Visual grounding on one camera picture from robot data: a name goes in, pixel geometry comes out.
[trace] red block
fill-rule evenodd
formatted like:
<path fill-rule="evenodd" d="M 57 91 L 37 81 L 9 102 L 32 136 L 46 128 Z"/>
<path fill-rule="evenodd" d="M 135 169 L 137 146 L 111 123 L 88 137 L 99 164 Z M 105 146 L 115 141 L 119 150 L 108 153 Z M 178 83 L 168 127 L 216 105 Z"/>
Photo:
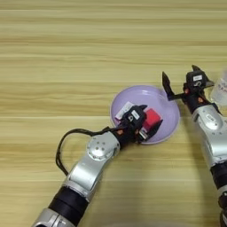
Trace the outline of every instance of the red block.
<path fill-rule="evenodd" d="M 158 121 L 160 121 L 160 116 L 153 110 L 148 109 L 146 112 L 146 120 L 143 127 L 149 131 L 149 129 Z"/>

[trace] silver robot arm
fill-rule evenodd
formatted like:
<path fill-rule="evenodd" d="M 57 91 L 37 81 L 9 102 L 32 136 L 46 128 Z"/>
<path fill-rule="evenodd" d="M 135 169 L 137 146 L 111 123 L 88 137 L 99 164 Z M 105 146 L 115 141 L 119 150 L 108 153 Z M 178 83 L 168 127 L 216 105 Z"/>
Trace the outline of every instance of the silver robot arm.
<path fill-rule="evenodd" d="M 222 227 L 227 226 L 227 119 L 212 105 L 196 109 L 192 115 L 202 136 L 203 154 L 219 195 Z"/>
<path fill-rule="evenodd" d="M 67 175 L 67 178 L 51 204 L 43 210 L 32 227 L 75 227 L 79 224 L 109 161 L 126 144 L 141 143 L 158 131 L 162 121 L 154 124 L 146 135 L 144 132 L 142 133 L 146 120 L 145 109 L 146 106 L 143 105 L 132 106 L 122 116 L 117 128 L 105 128 L 100 132 L 93 132 L 92 134 L 95 136 L 87 144 L 85 155 L 70 173 L 67 173 L 64 166 L 62 168 L 60 165 L 62 163 L 59 164 L 56 156 L 56 163 Z M 75 133 L 72 131 L 76 130 L 77 132 L 78 130 L 85 131 L 84 129 L 73 129 L 71 133 Z M 69 132 L 62 137 L 59 147 Z"/>
<path fill-rule="evenodd" d="M 205 97 L 204 89 L 213 86 L 214 83 L 209 81 L 200 68 L 192 66 L 192 69 L 193 71 L 186 75 L 184 93 L 174 94 L 165 73 L 162 74 L 162 84 L 168 99 L 181 98 L 192 114 L 192 121 L 201 135 L 208 169 L 219 192 L 218 203 L 223 210 L 220 214 L 220 224 L 221 227 L 227 227 L 227 120 L 217 106 Z"/>
<path fill-rule="evenodd" d="M 112 132 L 97 135 L 87 144 L 86 153 L 73 167 L 52 203 L 32 227 L 75 227 L 92 199 L 107 163 L 120 151 Z"/>

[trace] clear plastic cup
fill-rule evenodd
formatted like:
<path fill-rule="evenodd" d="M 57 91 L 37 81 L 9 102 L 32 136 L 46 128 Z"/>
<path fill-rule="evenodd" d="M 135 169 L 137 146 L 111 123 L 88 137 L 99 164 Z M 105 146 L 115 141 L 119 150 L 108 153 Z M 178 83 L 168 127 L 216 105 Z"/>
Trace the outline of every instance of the clear plastic cup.
<path fill-rule="evenodd" d="M 216 82 L 210 98 L 220 106 L 227 106 L 227 70 L 223 71 L 223 76 Z"/>

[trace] black cable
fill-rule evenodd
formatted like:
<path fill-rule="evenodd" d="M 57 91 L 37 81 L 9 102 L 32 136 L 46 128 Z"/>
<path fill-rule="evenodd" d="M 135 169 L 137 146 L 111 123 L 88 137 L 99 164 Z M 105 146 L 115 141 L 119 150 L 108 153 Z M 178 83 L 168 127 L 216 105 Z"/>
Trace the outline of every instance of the black cable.
<path fill-rule="evenodd" d="M 116 128 L 105 128 L 101 131 L 97 131 L 97 132 L 93 132 L 93 131 L 89 131 L 89 130 L 86 130 L 86 129 L 72 129 L 72 130 L 69 130 L 60 140 L 59 142 L 59 146 L 57 148 L 57 152 L 56 152 L 56 157 L 55 157 L 55 161 L 56 161 L 56 165 L 59 167 L 59 169 L 67 176 L 68 175 L 68 171 L 67 169 L 65 168 L 63 162 L 62 162 L 62 159 L 61 159 L 61 147 L 62 147 L 62 144 L 65 140 L 65 138 L 70 135 L 70 134 L 74 134 L 74 133 L 80 133 L 80 134 L 84 134 L 84 135 L 88 135 L 90 137 L 94 137 L 96 135 L 101 135 L 101 134 L 104 134 L 105 132 L 107 131 L 116 131 L 116 130 L 119 130 L 119 129 L 125 129 L 126 127 L 116 127 Z"/>

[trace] table surface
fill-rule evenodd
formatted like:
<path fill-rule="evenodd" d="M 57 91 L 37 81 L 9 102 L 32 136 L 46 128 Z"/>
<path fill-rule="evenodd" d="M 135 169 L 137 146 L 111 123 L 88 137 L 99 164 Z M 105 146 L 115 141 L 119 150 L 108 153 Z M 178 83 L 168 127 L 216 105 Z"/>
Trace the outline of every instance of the table surface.
<path fill-rule="evenodd" d="M 0 219 L 30 226 L 64 180 L 61 136 L 111 125 L 114 96 L 135 84 L 180 92 L 191 64 L 217 80 L 227 62 L 226 0 L 0 2 Z M 182 115 L 173 137 L 131 145 L 106 168 L 80 227 L 218 226 L 216 189 Z M 71 136 L 64 161 L 84 153 Z"/>

